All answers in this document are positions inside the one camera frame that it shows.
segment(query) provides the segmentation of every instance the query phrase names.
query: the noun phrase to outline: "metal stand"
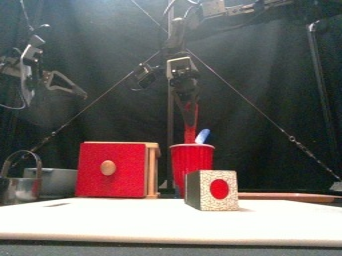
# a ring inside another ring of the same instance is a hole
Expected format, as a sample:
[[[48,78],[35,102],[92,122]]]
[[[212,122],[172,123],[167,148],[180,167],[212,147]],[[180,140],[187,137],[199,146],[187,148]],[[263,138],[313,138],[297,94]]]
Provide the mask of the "metal stand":
[[[321,105],[322,105],[325,125],[326,125],[326,131],[327,131],[330,154],[334,159],[334,163],[333,163],[334,168],[338,169],[338,167],[341,166],[341,155],[338,153],[338,143],[337,143],[337,137],[335,137],[337,132],[333,125],[329,95],[326,90],[323,69],[322,69],[319,50],[318,50],[318,44],[317,44],[317,31],[319,29],[318,28],[319,24],[321,24],[321,21],[318,20],[310,25],[307,25],[307,37],[309,37],[309,45],[310,45],[311,58],[313,58],[313,64],[314,64],[318,92],[321,96]]]

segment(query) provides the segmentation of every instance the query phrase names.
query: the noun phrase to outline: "red dot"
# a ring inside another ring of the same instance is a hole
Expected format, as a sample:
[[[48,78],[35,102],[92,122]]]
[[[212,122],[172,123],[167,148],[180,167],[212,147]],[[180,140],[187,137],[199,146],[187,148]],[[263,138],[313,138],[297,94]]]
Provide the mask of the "red dot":
[[[223,199],[230,194],[228,183],[222,180],[214,180],[210,184],[210,193],[216,199]]]

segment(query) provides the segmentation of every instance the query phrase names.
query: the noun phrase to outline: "red plastic cup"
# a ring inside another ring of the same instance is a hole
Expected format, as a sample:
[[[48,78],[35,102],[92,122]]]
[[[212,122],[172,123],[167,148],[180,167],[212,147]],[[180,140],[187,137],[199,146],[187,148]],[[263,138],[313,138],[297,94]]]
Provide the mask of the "red plastic cup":
[[[179,195],[184,197],[186,175],[198,170],[212,170],[212,156],[215,147],[208,144],[176,144],[171,149],[171,163],[174,182]]]

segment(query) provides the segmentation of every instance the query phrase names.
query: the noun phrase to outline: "black curtain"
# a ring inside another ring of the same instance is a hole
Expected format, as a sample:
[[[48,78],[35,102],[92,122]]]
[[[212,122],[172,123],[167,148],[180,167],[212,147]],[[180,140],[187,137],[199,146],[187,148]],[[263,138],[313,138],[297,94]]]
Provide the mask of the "black curtain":
[[[160,55],[151,56],[159,50],[159,35],[162,40],[167,38],[156,24],[163,20],[167,3],[160,0],[25,1],[31,22],[51,25],[39,31],[47,41],[44,69],[67,75],[87,91],[88,99],[83,101],[63,92],[37,88],[29,108],[1,108],[1,160],[11,152],[29,149],[52,137],[37,151],[44,166],[77,168],[83,141],[151,141],[162,149],[159,183],[163,183],[168,152],[167,80],[159,75],[146,89],[136,90],[132,79],[122,79],[139,63],[148,60],[151,66],[160,64]],[[0,10],[0,52],[5,55],[13,47],[23,47],[28,33],[20,1],[3,1]],[[337,52],[335,64],[325,65],[331,95],[337,96],[341,93],[341,58],[337,57],[341,56],[337,32],[341,17],[325,19],[331,26],[325,37],[319,37],[319,46],[329,49],[321,50],[325,63],[330,63],[331,49]],[[342,175],[329,145],[307,20],[298,21],[298,16],[279,14],[238,29],[230,28],[243,20],[234,24],[230,20],[224,22],[203,24],[206,29],[198,28],[186,45],[200,73],[198,131],[211,130],[214,168],[236,170],[240,190],[326,190],[334,182],[333,176],[289,138],[293,136]],[[20,103],[16,84],[17,81],[1,80],[1,104]],[[329,107],[334,135],[341,140],[341,98],[335,97],[333,102]],[[183,120],[178,108],[174,134],[174,143],[182,143]]]

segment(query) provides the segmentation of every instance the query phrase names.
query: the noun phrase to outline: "red wooden box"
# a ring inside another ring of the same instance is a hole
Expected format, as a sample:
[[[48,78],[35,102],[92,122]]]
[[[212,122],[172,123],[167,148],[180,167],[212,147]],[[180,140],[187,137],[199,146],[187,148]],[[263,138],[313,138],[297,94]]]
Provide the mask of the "red wooden box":
[[[84,142],[76,196],[158,197],[158,143]]]

